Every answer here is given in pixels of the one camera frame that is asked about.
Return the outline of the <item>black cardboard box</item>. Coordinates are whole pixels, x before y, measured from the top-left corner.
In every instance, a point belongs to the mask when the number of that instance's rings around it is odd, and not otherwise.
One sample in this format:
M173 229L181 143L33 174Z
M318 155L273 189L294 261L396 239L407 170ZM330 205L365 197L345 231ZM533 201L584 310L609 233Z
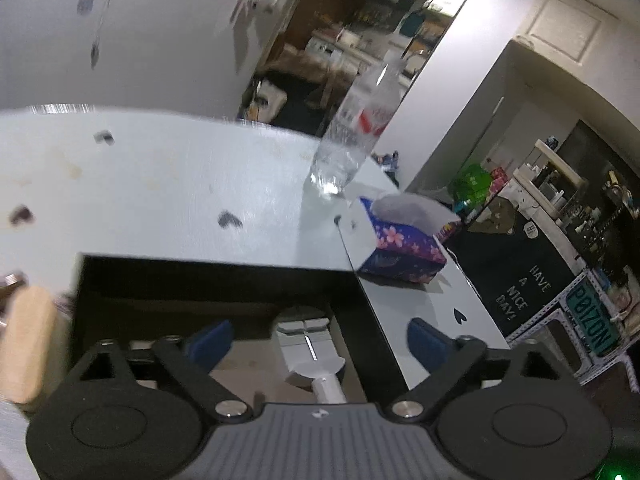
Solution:
M70 329L70 362L98 341L183 338L221 321L236 338L265 336L283 310L312 307L337 322L364 395L383 406L407 392L357 275L347 271L85 255Z

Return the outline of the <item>grey watch repair tool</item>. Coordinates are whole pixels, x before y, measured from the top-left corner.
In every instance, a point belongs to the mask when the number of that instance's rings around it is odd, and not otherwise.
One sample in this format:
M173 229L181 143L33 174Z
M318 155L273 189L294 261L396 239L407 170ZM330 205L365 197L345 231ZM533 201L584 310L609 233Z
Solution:
M321 404L347 402L340 382L346 361L335 348L325 313L312 307L283 310L273 321L271 341L285 382L312 391Z

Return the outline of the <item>light wooden block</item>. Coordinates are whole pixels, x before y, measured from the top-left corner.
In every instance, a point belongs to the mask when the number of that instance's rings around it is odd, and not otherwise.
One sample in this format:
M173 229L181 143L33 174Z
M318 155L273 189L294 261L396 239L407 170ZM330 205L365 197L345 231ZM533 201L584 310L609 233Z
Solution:
M1 338L1 396L19 406L41 396L56 307L47 289L27 286L13 296Z

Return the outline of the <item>black letter board sign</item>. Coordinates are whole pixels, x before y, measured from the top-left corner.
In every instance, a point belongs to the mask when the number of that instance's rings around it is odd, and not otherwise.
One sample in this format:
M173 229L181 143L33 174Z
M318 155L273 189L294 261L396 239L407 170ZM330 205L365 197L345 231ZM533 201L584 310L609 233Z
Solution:
M538 223L499 196L445 247L504 336L528 322L577 275Z

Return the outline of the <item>purple floral tissue pack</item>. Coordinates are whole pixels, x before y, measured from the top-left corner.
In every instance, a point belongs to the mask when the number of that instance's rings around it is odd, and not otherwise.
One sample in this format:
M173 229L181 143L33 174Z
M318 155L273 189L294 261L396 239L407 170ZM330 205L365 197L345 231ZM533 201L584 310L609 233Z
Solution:
M360 196L336 224L355 271L427 284L446 266L440 245L462 221L436 200L407 193Z

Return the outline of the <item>white grid crate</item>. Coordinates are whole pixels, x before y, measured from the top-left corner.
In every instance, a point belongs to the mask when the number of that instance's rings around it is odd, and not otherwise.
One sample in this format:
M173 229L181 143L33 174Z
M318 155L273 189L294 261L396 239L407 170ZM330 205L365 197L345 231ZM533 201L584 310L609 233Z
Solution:
M544 344L583 385L622 364L631 389L636 391L637 379L628 350L639 341L639 282L628 268L624 273L626 282L617 286L599 270L583 270L558 296L507 336L506 343L512 348L526 342ZM582 330L565 303L566 294L583 278L590 281L620 333L617 347L603 358L588 348Z

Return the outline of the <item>green poison licence plate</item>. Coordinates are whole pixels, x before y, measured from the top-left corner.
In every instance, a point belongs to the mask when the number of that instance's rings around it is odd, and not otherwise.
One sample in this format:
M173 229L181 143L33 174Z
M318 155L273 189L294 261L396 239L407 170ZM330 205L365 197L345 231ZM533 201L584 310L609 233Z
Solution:
M566 294L565 303L582 330L588 348L598 358L603 358L617 347L620 333L590 281L583 278L575 285Z

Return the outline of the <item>green plastic bag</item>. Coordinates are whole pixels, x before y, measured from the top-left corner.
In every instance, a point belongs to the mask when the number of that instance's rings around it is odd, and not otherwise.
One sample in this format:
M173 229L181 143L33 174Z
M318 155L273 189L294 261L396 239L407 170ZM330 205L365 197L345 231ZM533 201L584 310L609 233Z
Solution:
M485 203L491 183L490 173L479 164L472 164L463 169L454 179L451 195L456 203L475 207Z

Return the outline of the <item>white storage shelf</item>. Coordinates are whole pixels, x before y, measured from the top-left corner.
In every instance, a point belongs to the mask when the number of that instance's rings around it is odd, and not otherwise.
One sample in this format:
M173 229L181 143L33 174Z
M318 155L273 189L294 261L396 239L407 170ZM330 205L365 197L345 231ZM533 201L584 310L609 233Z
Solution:
M512 177L552 220L561 218L588 188L588 181L540 139Z

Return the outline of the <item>clear water bottle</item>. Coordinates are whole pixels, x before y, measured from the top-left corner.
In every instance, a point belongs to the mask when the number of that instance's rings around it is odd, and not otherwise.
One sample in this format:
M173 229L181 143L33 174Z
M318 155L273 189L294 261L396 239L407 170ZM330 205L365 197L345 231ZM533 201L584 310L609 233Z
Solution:
M322 136L309 181L325 196L340 195L371 155L401 102L405 60L388 52L358 76Z

